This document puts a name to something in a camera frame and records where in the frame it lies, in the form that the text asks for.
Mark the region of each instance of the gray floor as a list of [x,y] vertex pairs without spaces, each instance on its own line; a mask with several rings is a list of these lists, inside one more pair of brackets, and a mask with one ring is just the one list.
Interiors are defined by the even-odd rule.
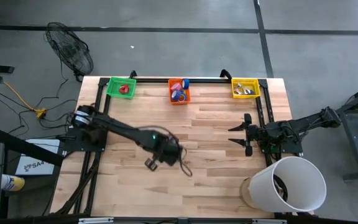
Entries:
[[[358,30],[358,0],[260,0],[260,6],[267,29]],[[50,21],[98,27],[257,28],[252,0],[0,0],[0,24],[44,26]],[[91,50],[92,75],[128,75],[134,69],[139,75],[215,77],[225,68],[234,77],[266,77],[258,34],[77,35]],[[358,36],[268,35],[267,42],[274,75],[285,80],[294,118],[327,105],[337,108],[358,91]],[[16,67],[13,75],[4,78],[31,105],[42,96],[53,96],[62,82],[60,62],[43,32],[0,31],[0,64]],[[63,75],[70,82],[60,99],[45,101],[46,108],[78,96],[80,84],[71,71],[63,67]],[[13,97],[5,86],[0,91]],[[68,103],[48,116],[57,118],[74,107]],[[0,129],[8,131],[19,125],[13,115],[0,104]],[[30,131],[21,138],[64,132],[42,129],[33,114],[24,118]],[[316,164],[328,186],[327,199],[316,214],[358,221],[358,181],[342,181],[344,174],[357,171],[343,128],[313,130],[303,147],[305,158]],[[40,215],[49,196],[50,188],[14,197],[10,214]]]

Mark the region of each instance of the electric fan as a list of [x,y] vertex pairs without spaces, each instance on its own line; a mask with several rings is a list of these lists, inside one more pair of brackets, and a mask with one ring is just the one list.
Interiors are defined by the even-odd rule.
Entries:
[[48,23],[45,35],[60,60],[73,70],[75,79],[82,82],[79,77],[89,75],[93,70],[88,45],[59,22]]

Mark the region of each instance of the wooden tabletop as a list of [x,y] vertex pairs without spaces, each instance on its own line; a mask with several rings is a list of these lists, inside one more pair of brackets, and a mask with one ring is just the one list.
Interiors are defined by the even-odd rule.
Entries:
[[[84,77],[78,105],[94,103],[99,78]],[[291,119],[283,79],[267,81],[275,120]],[[254,154],[246,157],[242,146],[227,140],[245,138],[245,131],[227,131],[243,122],[244,113],[251,114],[252,122],[259,125],[255,100],[234,99],[231,91],[230,84],[190,83],[190,104],[173,106],[169,103],[167,83],[138,83],[132,100],[111,98],[111,117],[134,127],[163,126],[178,136],[188,150],[185,162],[193,176],[187,177],[179,164],[160,164],[155,172],[149,171],[144,162],[152,156],[150,153],[109,133],[99,166],[92,216],[273,217],[240,199],[241,182],[266,164],[256,144]],[[262,104],[267,114],[264,96]],[[75,152],[63,161],[51,212],[62,207],[76,189],[83,157],[83,152]]]

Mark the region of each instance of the plastic basket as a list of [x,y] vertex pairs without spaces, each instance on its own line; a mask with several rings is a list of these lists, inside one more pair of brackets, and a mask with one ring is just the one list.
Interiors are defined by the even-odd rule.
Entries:
[[[254,91],[254,95],[238,95],[234,93],[234,86],[236,86],[237,83],[240,83],[242,86],[251,89]],[[260,89],[259,89],[259,82],[257,78],[232,78],[231,79],[231,91],[233,94],[233,98],[238,99],[253,99],[258,96],[260,96]]]
[[[128,85],[128,93],[121,94],[119,88]],[[136,80],[132,78],[110,78],[107,94],[111,97],[132,99],[135,94]]]
[[172,95],[171,87],[175,83],[181,84],[182,81],[183,81],[183,79],[181,79],[181,78],[168,80],[169,100],[170,100],[171,104],[173,104],[173,105],[184,105],[184,104],[187,104],[187,103],[190,102],[190,88],[185,90],[185,94],[186,94],[186,100],[185,101],[173,101],[171,99],[171,95]]

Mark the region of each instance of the yellow basket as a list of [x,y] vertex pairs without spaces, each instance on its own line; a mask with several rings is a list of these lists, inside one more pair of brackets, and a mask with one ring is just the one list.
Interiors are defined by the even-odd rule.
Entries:
[[[240,83],[242,86],[254,91],[254,95],[238,95],[234,93],[234,86]],[[259,82],[257,78],[232,78],[231,79],[231,93],[233,94],[233,98],[240,99],[253,99],[260,96]]]

